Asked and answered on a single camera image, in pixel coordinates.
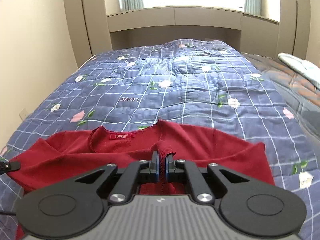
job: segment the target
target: black clip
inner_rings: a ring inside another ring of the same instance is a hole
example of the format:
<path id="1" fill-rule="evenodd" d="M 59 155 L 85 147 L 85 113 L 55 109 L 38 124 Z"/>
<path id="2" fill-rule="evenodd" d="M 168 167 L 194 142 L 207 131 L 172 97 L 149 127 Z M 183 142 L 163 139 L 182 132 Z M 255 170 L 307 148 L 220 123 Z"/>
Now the black clip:
<path id="1" fill-rule="evenodd" d="M 20 169 L 20 162 L 0 162 L 0 175 Z"/>

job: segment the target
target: metal screw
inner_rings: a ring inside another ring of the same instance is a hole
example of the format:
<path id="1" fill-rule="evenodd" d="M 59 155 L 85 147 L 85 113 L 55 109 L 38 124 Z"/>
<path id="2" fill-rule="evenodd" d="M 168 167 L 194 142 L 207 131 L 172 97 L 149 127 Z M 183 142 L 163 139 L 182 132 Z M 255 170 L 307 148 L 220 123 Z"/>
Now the metal screw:
<path id="1" fill-rule="evenodd" d="M 122 194 L 112 194 L 110 196 L 110 200 L 112 200 L 113 202 L 122 202 L 125 200 L 125 195 Z"/>
<path id="2" fill-rule="evenodd" d="M 209 202 L 212 200 L 212 196 L 207 193 L 202 193 L 197 196 L 197 200 L 199 200 L 201 202 Z"/>

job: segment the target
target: ribbed gray surface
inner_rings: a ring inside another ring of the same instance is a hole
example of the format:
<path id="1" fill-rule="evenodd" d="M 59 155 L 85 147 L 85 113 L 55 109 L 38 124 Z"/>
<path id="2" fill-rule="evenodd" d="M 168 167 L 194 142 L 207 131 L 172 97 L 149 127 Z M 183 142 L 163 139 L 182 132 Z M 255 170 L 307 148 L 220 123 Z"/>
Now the ribbed gray surface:
<path id="1" fill-rule="evenodd" d="M 36 240 L 27 236 L 25 240 Z M 72 240 L 245 240 L 227 227 L 210 206 L 197 205 L 186 195 L 137 195 L 123 206 L 110 208 L 102 222 Z M 281 238 L 298 240 L 297 236 Z"/>

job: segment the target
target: comforter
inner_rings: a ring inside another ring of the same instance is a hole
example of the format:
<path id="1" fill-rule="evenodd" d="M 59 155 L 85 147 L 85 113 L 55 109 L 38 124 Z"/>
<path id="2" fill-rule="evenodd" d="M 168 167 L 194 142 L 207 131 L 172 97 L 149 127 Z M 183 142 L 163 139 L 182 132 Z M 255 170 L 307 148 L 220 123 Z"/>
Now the comforter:
<path id="1" fill-rule="evenodd" d="M 175 40 L 99 54 L 61 84 L 18 127 L 3 158 L 63 130 L 130 131 L 159 119 L 214 127 L 266 145 L 277 186 L 307 206 L 300 231 L 319 239 L 320 173 L 315 154 L 273 84 L 222 41 Z M 313 178 L 301 182 L 301 173 Z M 0 208 L 14 210 L 21 188 L 0 176 Z M 0 217 L 0 239 L 14 239 L 17 220 Z"/>

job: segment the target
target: green leaf print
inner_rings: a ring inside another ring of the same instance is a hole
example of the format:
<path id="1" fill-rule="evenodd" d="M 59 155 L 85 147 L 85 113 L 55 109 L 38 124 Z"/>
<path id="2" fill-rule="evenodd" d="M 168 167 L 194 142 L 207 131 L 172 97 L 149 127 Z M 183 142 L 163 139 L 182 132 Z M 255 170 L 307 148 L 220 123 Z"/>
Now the green leaf print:
<path id="1" fill-rule="evenodd" d="M 296 174 L 297 171 L 298 171 L 297 165 L 296 164 L 292 165 L 292 175 Z"/>
<path id="2" fill-rule="evenodd" d="M 77 126 L 79 126 L 79 125 L 81 125 L 81 124 L 84 124 L 84 123 L 86 123 L 87 121 L 86 120 L 82 120 L 82 121 L 80 121 L 78 124 L 77 124 Z"/>
<path id="3" fill-rule="evenodd" d="M 92 116 L 92 114 L 94 113 L 95 110 L 92 110 L 91 112 L 88 113 L 87 118 L 89 118 L 90 116 Z"/>
<path id="4" fill-rule="evenodd" d="M 301 166 L 302 168 L 305 168 L 307 165 L 308 165 L 308 161 L 302 161 L 302 162 L 300 163 L 300 166 Z"/>
<path id="5" fill-rule="evenodd" d="M 139 130 L 143 130 L 143 129 L 145 129 L 145 128 L 148 128 L 149 126 L 147 126 L 147 125 L 139 125 L 138 126 L 138 129 Z"/>

